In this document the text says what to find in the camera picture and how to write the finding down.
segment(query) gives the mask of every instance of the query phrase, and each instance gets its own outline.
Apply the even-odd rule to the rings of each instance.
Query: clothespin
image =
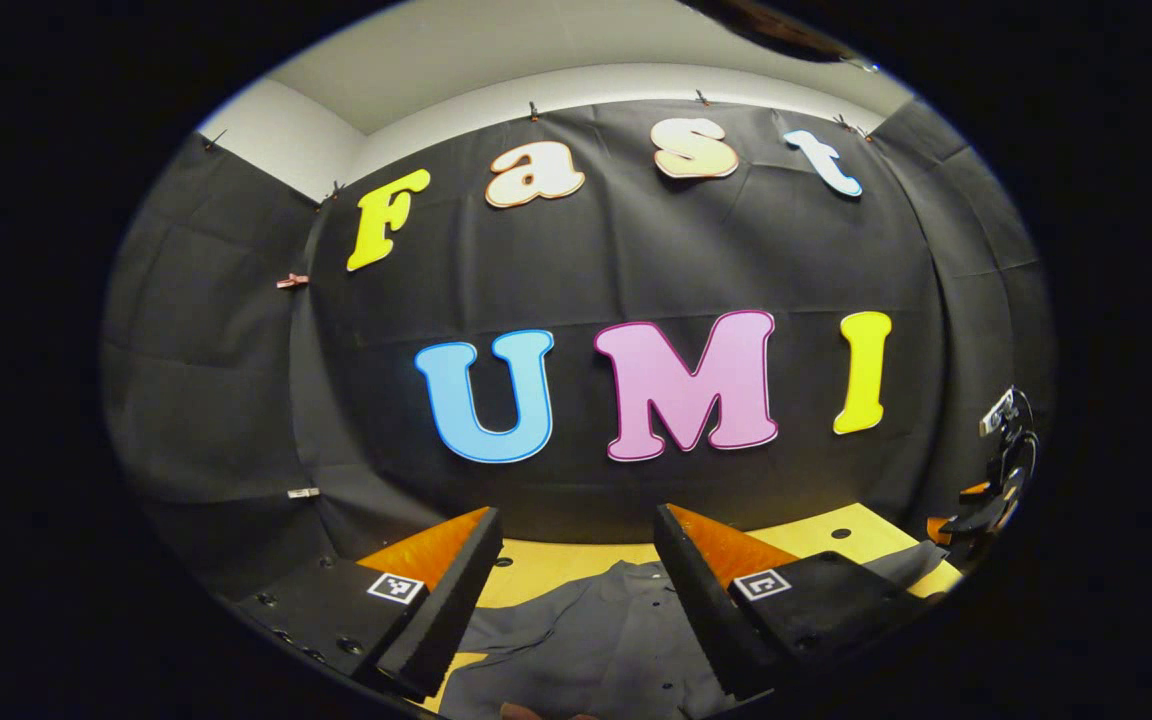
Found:
[[[220,135],[225,135],[228,131],[229,131],[229,128],[225,128],[222,131],[220,131]],[[202,143],[202,150],[204,150],[205,152],[211,152],[211,149],[215,146],[217,141],[220,141],[220,135],[215,136],[214,141],[207,141],[207,142]]]
[[[297,275],[296,273],[288,273],[285,281],[278,281],[276,287],[279,290],[287,290],[287,288],[297,287],[302,285],[310,285],[310,275]]]

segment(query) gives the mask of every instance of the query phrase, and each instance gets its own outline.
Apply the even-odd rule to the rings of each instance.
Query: letter m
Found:
[[[653,323],[613,325],[594,338],[616,374],[620,435],[607,446],[612,460],[651,460],[664,439],[652,433],[655,409],[673,441],[688,452],[700,441],[714,406],[721,407],[708,445],[736,450],[771,442],[776,424],[768,414],[767,338],[772,314],[742,310],[714,320],[696,372],[690,372]]]

